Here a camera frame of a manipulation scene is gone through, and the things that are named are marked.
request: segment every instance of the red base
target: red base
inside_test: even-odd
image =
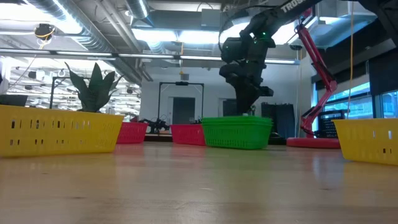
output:
[[[287,146],[292,147],[310,147],[319,149],[340,149],[338,139],[329,138],[288,138]]]

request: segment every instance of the doorway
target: doorway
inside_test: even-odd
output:
[[[173,98],[173,124],[190,124],[195,120],[195,98]]]

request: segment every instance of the potted plant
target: potted plant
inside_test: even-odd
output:
[[[112,94],[117,91],[114,89],[123,77],[120,76],[118,80],[114,81],[115,72],[109,72],[103,78],[100,66],[95,63],[90,82],[87,86],[84,78],[71,71],[69,65],[67,63],[65,64],[69,69],[70,80],[73,86],[78,90],[78,97],[82,106],[80,111],[98,112],[108,103]]]

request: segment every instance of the ceiling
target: ceiling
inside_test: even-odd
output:
[[[63,7],[54,13],[42,11],[35,7],[34,4],[37,1],[24,1],[29,4],[0,3],[1,48],[38,49],[43,41],[36,38],[33,31],[38,27],[38,24],[46,23],[54,25],[57,29],[51,40],[43,46],[44,50],[84,52],[102,49],[103,52],[144,52],[213,57],[220,56],[220,50],[216,43],[220,24],[226,16],[230,16],[237,9],[248,5],[268,4],[272,6],[284,2],[284,0],[210,0],[208,2],[147,0],[149,16],[140,20],[132,19],[132,13],[127,8],[126,0],[73,0],[74,3],[67,0],[58,0],[58,5]],[[54,4],[53,0],[41,1],[44,4],[43,6],[48,2]],[[329,8],[334,13],[320,10],[323,8]],[[307,27],[319,47],[327,48],[338,43],[339,39],[344,39],[343,34],[346,34],[349,27],[347,27],[344,10],[342,12],[341,8],[344,9],[341,6],[331,7],[322,4],[317,10],[320,12],[319,15],[314,14],[307,21]],[[258,9],[253,9],[249,11],[249,15],[258,12]],[[62,20],[57,17],[60,13],[64,15]],[[226,30],[221,36],[221,42],[227,37],[238,36],[239,31],[247,25],[249,19],[250,16],[234,21],[234,26]],[[360,30],[372,20],[374,20],[372,14],[358,18],[355,22],[356,29]],[[295,38],[294,24],[294,22],[286,24],[273,36],[277,47],[269,49],[267,58],[297,59],[296,51],[289,47],[289,44],[301,44]],[[87,36],[88,38],[90,35],[90,38],[95,40],[93,44],[101,44],[100,47],[94,48],[85,42],[84,37]],[[101,58],[87,59],[90,60],[2,58],[11,67],[10,83],[13,83],[14,86],[9,92],[29,95],[30,105],[45,108],[49,107],[48,99],[52,77],[63,75],[63,72],[66,72],[66,77],[68,76],[64,62],[67,62],[74,71],[85,77],[90,77],[95,62],[99,63],[104,74],[115,70],[118,75],[126,75],[118,85],[119,91],[113,97],[114,102],[108,105],[108,107],[114,107],[116,112],[121,114],[138,114],[139,102],[141,101],[139,87],[141,82],[174,82],[180,78],[178,73],[181,71],[181,61],[179,60],[136,60],[128,58],[111,61],[101,60]],[[224,82],[218,75],[221,62],[192,60],[184,61],[182,65],[184,72],[190,74],[190,82]],[[268,69],[277,69],[278,66],[271,65]],[[29,67],[29,71],[42,74],[41,79],[27,77],[26,74],[29,72],[25,71],[27,67]],[[58,84],[55,89],[55,107],[77,110],[80,107],[79,101],[70,81],[66,79]],[[132,94],[128,94],[127,89],[134,91]],[[130,101],[134,102],[133,105],[127,104]]]

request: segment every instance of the plastic basket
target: plastic basket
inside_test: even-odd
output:
[[[170,127],[174,143],[197,146],[206,145],[201,124],[172,124]]]
[[[203,118],[207,146],[262,149],[268,145],[272,128],[269,118],[231,116]]]
[[[112,152],[123,116],[0,106],[0,156]]]
[[[144,142],[147,123],[123,122],[117,144],[134,144]]]
[[[345,159],[398,165],[398,119],[333,122]]]

